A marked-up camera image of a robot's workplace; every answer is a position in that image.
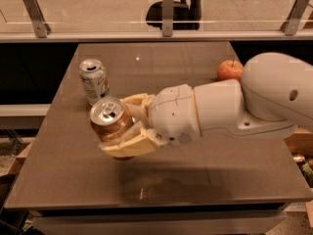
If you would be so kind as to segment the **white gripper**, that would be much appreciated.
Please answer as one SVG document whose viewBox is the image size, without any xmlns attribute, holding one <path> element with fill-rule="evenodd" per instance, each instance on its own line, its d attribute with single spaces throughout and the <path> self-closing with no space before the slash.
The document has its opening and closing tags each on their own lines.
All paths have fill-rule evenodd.
<svg viewBox="0 0 313 235">
<path fill-rule="evenodd" d="M 121 102 L 137 123 L 119 138 L 99 144 L 113 158 L 137 157 L 168 143 L 180 146 L 201 137 L 194 90 L 187 84 L 165 88 L 156 96 L 131 95 Z"/>
</svg>

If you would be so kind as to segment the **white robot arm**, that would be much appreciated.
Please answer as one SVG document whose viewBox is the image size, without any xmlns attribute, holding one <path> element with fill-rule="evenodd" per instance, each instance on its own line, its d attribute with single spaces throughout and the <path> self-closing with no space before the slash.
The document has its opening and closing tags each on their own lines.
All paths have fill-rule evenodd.
<svg viewBox="0 0 313 235">
<path fill-rule="evenodd" d="M 122 102 L 137 122 L 116 140 L 100 144 L 118 159 L 209 134 L 286 138 L 298 127 L 313 130 L 313 66 L 289 55 L 262 53 L 246 63 L 239 80 L 183 84 Z"/>
</svg>

